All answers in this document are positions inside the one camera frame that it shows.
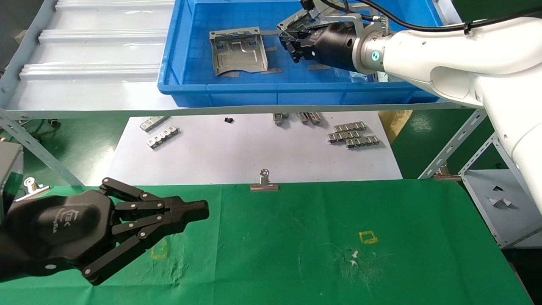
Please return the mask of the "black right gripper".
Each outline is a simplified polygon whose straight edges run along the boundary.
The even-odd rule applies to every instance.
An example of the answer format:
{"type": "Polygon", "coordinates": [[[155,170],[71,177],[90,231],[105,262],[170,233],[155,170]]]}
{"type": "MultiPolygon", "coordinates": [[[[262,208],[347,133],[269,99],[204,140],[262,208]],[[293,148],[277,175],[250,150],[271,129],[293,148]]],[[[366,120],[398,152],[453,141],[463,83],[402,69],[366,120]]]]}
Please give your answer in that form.
{"type": "Polygon", "coordinates": [[[302,59],[314,60],[329,67],[355,71],[355,27],[352,23],[334,22],[301,31],[281,31],[280,41],[282,45],[288,45],[288,54],[296,64],[302,59]]]}

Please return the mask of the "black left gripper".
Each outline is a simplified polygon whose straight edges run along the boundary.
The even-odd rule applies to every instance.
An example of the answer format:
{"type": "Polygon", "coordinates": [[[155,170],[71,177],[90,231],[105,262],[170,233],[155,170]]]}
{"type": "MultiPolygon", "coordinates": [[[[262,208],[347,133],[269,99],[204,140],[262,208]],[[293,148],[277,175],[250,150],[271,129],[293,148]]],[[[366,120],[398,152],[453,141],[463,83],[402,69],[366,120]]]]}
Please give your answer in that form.
{"type": "Polygon", "coordinates": [[[14,203],[1,224],[1,281],[82,270],[116,245],[113,209],[98,191],[14,203]]]}

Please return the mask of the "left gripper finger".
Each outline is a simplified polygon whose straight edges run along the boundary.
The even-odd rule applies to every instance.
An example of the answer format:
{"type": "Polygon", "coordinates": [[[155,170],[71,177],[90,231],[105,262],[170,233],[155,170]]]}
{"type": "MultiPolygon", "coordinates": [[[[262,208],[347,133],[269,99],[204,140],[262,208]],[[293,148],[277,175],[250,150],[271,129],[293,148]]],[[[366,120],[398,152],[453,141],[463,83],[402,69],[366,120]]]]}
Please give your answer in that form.
{"type": "Polygon", "coordinates": [[[115,210],[121,214],[158,214],[191,210],[208,211],[208,203],[205,200],[185,202],[179,196],[158,197],[157,195],[110,177],[102,180],[100,193],[108,197],[120,199],[120,202],[116,203],[115,210]]]}
{"type": "Polygon", "coordinates": [[[209,214],[157,214],[112,227],[117,246],[83,268],[83,277],[98,286],[171,234],[182,233],[190,222],[209,214]]]}

